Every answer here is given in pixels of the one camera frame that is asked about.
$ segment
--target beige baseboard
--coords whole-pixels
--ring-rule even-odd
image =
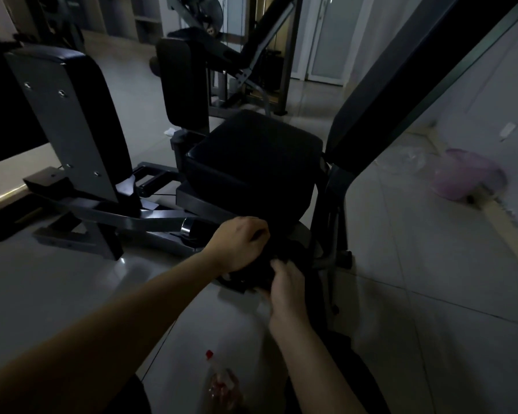
[[[448,148],[434,127],[410,127],[406,132],[428,138],[440,155]],[[472,196],[487,220],[518,258],[518,224],[511,218],[506,209],[483,188],[476,189]]]

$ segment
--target white door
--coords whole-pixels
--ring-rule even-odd
[[[355,61],[373,0],[321,0],[307,79],[343,85]]]

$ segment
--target plastic bottle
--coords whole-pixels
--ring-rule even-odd
[[[228,371],[223,368],[219,362],[213,357],[213,352],[211,350],[207,350],[207,353],[205,354],[205,357],[207,358],[207,361],[213,368],[213,371],[217,375],[217,381],[223,383],[226,385],[228,390],[234,389],[234,382],[232,379],[230,379],[230,376],[228,375]]]

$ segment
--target person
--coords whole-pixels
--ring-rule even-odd
[[[207,246],[139,290],[114,300],[0,369],[0,412],[100,413],[194,297],[214,278],[254,261],[269,239],[267,222],[224,222]],[[305,308],[305,280],[280,260],[270,294],[269,329],[304,414],[364,413]]]

